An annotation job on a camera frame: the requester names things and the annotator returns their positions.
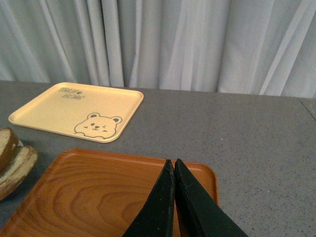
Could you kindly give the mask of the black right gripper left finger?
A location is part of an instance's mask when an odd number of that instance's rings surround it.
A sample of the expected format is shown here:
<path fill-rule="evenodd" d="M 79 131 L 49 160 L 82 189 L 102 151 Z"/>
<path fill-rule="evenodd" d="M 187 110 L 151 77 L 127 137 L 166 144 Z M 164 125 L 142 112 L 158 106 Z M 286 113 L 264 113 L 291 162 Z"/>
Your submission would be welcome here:
<path fill-rule="evenodd" d="M 171 237 L 173 235 L 175 177 L 167 159 L 143 208 L 127 228 L 124 237 Z"/>

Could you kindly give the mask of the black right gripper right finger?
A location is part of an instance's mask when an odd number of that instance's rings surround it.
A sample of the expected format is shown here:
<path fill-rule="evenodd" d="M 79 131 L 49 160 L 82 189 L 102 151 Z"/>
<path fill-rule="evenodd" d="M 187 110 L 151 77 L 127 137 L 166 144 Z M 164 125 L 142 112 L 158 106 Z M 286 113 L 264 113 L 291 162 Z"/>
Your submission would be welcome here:
<path fill-rule="evenodd" d="M 182 237 L 246 237 L 181 159 L 175 163 L 175 204 Z"/>

